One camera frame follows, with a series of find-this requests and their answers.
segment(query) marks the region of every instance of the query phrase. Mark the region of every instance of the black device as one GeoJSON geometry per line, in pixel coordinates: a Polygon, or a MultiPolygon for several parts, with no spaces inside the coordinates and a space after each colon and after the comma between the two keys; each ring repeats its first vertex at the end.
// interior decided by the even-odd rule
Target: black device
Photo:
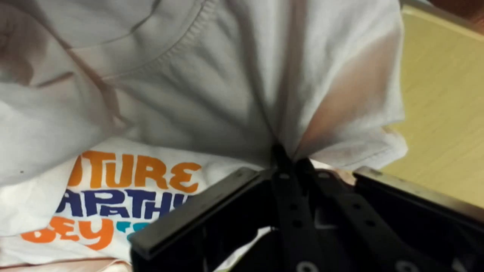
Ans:
{"type": "Polygon", "coordinates": [[[281,146],[130,237],[134,272],[484,270],[484,210],[370,167],[347,185],[281,146]]]}

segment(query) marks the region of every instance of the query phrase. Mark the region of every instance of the beige surface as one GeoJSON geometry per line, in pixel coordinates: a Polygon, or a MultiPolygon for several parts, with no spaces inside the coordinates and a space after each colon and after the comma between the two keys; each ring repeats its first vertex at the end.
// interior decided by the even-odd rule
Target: beige surface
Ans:
{"type": "Polygon", "coordinates": [[[484,207],[484,36],[403,6],[408,155],[384,170],[484,207]]]}

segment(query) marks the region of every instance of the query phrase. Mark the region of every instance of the fabric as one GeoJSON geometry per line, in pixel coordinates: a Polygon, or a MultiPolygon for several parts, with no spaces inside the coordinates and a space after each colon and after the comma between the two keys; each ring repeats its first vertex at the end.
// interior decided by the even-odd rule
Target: fabric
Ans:
{"type": "Polygon", "coordinates": [[[0,266],[128,261],[130,232],[240,166],[267,166],[273,142],[347,169],[405,152],[382,128],[403,117],[396,1],[142,4],[131,27],[92,36],[36,19],[48,4],[0,4],[0,266]]]}

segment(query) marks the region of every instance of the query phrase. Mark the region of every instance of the white t-shirt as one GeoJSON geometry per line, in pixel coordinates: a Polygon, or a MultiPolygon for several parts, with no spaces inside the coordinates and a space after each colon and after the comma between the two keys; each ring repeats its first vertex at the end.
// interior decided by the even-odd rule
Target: white t-shirt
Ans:
{"type": "Polygon", "coordinates": [[[127,260],[130,232],[266,166],[275,140],[349,169],[405,151],[382,130],[403,116],[393,0],[161,0],[133,16],[105,1],[131,27],[96,10],[90,36],[34,3],[18,6],[45,27],[0,4],[0,266],[127,260]]]}

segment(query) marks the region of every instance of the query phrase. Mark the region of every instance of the t-shirt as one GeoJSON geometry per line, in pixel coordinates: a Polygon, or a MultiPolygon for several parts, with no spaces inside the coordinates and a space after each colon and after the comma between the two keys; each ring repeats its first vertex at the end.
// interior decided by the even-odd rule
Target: t-shirt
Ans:
{"type": "Polygon", "coordinates": [[[0,266],[128,261],[131,232],[273,142],[347,169],[405,152],[382,128],[403,116],[396,1],[142,3],[77,42],[65,16],[0,4],[0,266]]]}

